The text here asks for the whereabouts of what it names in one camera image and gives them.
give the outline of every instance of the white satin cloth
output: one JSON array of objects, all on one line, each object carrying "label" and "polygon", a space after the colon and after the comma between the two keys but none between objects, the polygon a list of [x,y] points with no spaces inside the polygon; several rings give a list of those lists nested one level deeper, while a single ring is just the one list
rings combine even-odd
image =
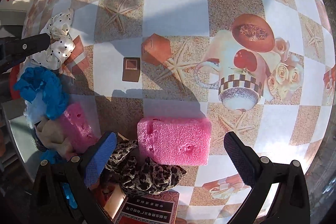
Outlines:
[{"label": "white satin cloth", "polygon": [[37,52],[30,56],[30,61],[51,70],[58,70],[75,48],[75,44],[69,38],[74,16],[73,9],[68,9],[48,20],[40,33],[47,33],[50,39],[56,40],[45,51]]}]

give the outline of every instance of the leopard print fabric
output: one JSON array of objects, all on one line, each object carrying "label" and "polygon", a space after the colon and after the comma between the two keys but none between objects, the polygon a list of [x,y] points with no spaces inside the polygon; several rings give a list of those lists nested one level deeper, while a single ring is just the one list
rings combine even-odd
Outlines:
[{"label": "leopard print fabric", "polygon": [[139,164],[130,152],[138,147],[138,141],[122,141],[117,144],[105,169],[120,176],[120,186],[126,195],[160,194],[176,186],[186,171],[177,165],[160,165],[150,157]]}]

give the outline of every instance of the red book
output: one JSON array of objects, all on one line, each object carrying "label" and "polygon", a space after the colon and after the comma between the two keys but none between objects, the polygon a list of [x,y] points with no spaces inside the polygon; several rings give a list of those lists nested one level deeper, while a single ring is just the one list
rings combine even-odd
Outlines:
[{"label": "red book", "polygon": [[166,191],[159,195],[127,198],[119,208],[115,224],[174,224],[179,193]]}]

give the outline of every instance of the foam block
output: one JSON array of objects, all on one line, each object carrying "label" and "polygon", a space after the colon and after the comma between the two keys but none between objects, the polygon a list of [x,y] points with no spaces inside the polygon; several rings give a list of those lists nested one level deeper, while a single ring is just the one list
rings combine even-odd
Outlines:
[{"label": "foam block", "polygon": [[211,122],[207,118],[143,118],[138,123],[140,153],[166,165],[206,165]]},{"label": "foam block", "polygon": [[59,123],[64,135],[69,138],[73,149],[77,153],[84,153],[89,146],[96,144],[98,141],[79,103],[69,105],[59,117]]}]

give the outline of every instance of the blue cloth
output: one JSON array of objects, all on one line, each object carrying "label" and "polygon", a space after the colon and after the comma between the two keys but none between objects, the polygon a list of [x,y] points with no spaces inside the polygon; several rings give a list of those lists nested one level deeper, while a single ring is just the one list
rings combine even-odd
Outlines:
[{"label": "blue cloth", "polygon": [[30,103],[41,91],[42,100],[47,105],[46,115],[51,120],[57,119],[68,106],[69,95],[62,91],[60,79],[45,67],[26,68],[13,88]]},{"label": "blue cloth", "polygon": [[78,206],[77,206],[75,198],[74,198],[74,196],[71,192],[70,185],[68,183],[65,183],[65,182],[61,182],[61,185],[62,185],[62,188],[63,188],[64,195],[66,196],[70,207],[72,209],[77,209]]},{"label": "blue cloth", "polygon": [[55,150],[48,149],[41,156],[40,160],[48,160],[50,164],[59,164],[63,162],[67,162],[63,159],[60,154],[58,154]]}]

